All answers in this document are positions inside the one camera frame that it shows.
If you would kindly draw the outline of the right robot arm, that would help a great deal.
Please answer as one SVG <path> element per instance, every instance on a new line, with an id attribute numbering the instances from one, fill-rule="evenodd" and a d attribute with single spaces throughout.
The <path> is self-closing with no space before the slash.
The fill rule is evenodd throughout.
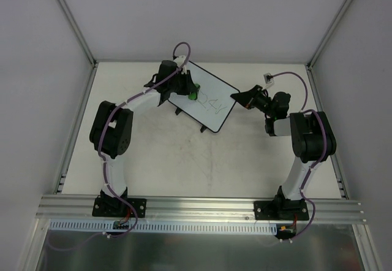
<path id="1" fill-rule="evenodd" d="M 336 139 L 324 112 L 307 110 L 288 113 L 291 95 L 266 95 L 256 85 L 230 97 L 245 109 L 258 109 L 265 115 L 265 131 L 271 137 L 291 137 L 294 162 L 287 179 L 271 201 L 254 202 L 256 220 L 309 220 L 305 191 L 315 169 L 336 152 Z"/>

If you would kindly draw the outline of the green whiteboard eraser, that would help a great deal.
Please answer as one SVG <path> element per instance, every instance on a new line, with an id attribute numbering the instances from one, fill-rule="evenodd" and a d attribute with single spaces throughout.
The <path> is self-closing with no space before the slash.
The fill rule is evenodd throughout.
<path id="1" fill-rule="evenodd" d="M 198 92 L 200 91 L 200 85 L 199 84 L 195 84 L 194 85 L 194 87 L 195 87 L 195 90 L 193 90 L 193 92 L 191 92 L 189 95 L 188 95 L 188 99 L 190 99 L 190 100 L 192 100 L 192 101 L 196 101 L 197 100 L 197 98 L 198 98 Z"/>

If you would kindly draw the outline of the small black-framed whiteboard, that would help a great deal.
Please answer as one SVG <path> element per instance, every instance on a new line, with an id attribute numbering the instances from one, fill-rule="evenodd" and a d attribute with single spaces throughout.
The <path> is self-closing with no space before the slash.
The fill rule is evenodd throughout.
<path id="1" fill-rule="evenodd" d="M 168 101 L 199 122 L 203 129 L 217 133 L 236 103 L 231 95 L 239 93 L 239 89 L 193 62 L 187 67 L 193 82 L 200 86 L 197 98 L 193 100 L 173 93 Z"/>

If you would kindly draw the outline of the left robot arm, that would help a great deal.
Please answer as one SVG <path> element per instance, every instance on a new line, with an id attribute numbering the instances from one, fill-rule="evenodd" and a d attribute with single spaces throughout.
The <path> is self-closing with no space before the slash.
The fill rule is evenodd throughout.
<path id="1" fill-rule="evenodd" d="M 143 91 L 120 104 L 100 103 L 89 133 L 104 170 L 104 185 L 94 201 L 93 216 L 123 220 L 145 217 L 146 199 L 128 196 L 123 155 L 131 143 L 135 116 L 162 105 L 172 94 L 197 98 L 200 87 L 193 82 L 186 64 L 185 56 L 163 60 Z"/>

